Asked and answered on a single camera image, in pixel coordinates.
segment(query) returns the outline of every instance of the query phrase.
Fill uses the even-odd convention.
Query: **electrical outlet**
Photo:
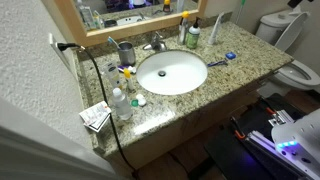
[[[58,49],[58,42],[56,41],[56,39],[53,37],[53,35],[51,33],[49,33],[49,44],[51,45],[51,47],[54,49],[54,51],[58,54],[58,56],[60,57],[60,59],[62,60],[63,64],[65,66],[67,66],[67,68],[70,70],[70,64],[66,58],[66,56],[63,54],[63,52],[61,52]]]

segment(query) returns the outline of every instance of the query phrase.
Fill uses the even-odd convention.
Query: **white sink basin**
[[[122,19],[117,20],[117,24],[118,24],[118,26],[121,26],[121,25],[139,22],[139,21],[142,21],[141,16],[131,16],[131,17],[122,18]]]
[[[207,74],[207,67],[198,56],[166,51],[148,57],[137,70],[137,80],[150,92],[177,95],[199,87]]]

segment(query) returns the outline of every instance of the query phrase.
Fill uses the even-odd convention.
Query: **paper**
[[[102,101],[82,112],[79,115],[82,117],[86,127],[99,132],[103,125],[110,117],[111,109],[105,101]]]

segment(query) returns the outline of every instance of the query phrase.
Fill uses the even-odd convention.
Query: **wooden cabinet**
[[[235,109],[252,104],[257,100],[255,93],[251,93],[260,87],[257,82],[254,81],[233,91],[168,127],[162,128],[143,140],[130,145],[124,149],[126,157],[136,169],[139,169],[212,125],[226,120]],[[126,177],[131,176],[131,169],[124,163],[120,153],[110,155],[106,159],[118,174]]]

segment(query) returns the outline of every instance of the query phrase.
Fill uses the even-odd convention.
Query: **toothbrush holder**
[[[130,42],[124,41],[118,44],[119,58],[121,65],[133,66],[136,63],[136,54],[134,53],[133,45]]]

